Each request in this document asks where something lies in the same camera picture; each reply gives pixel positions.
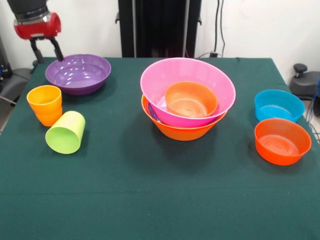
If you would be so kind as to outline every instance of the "small orange bowl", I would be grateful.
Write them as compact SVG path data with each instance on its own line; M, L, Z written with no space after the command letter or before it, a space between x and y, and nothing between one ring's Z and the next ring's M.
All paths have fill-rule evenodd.
M164 97L168 112L188 118L211 116L218 107L217 96L208 87L192 81L172 84Z
M152 122L157 126L157 128L168 138L178 140L178 141L192 141L201 138L205 135L214 125L216 125L227 113L224 113L222 116L218 117L214 122L211 122L208 125L192 128L181 128L168 126L162 122L155 120L148 112L148 100L144 95L141 98L142 109L145 114L152 120Z
M298 162L311 148L307 131L298 124L281 118L259 122L254 130L255 147L266 161L281 166Z

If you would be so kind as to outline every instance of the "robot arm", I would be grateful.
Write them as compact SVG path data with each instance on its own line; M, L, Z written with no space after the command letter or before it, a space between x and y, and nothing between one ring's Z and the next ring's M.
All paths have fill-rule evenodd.
M48 39L54 46L58 61L64 56L55 37L61 32L61 22L56 13L51 13L47 0L7 0L15 15L14 29L17 35L29 40L32 50L40 64L44 62L36 40Z

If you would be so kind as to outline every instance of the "orange cup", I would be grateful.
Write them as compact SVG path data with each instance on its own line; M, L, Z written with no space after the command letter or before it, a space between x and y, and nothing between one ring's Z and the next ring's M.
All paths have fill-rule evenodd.
M217 117L214 122L211 122L208 125L192 128L182 128L168 126L162 122L156 121L148 112L148 100L142 95L141 105L145 114L152 120L156 127L168 138L177 140L177 141L192 141L201 138L205 135L214 125L216 125L221 119L225 117L227 113Z
M269 118L254 130L255 147L268 162L287 166L298 162L311 148L307 131L298 124L281 118Z
M206 86L192 81L172 84L165 92L169 112L188 118L211 116L218 107L217 96Z
M51 127L62 116L61 90L56 86L38 86L27 94L26 100L46 127Z

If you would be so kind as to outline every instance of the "purple bowl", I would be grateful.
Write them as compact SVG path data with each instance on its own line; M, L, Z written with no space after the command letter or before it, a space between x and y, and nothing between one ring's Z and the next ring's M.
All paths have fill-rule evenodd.
M46 79L70 95L89 95L107 81L111 72L110 63L91 54L66 56L64 61L54 61L46 71Z

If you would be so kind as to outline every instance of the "tipped-over green cup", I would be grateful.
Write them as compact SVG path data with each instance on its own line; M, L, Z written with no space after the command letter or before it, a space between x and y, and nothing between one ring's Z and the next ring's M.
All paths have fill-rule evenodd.
M73 154L81 145L86 120L79 112L67 111L46 132L48 146L60 154Z

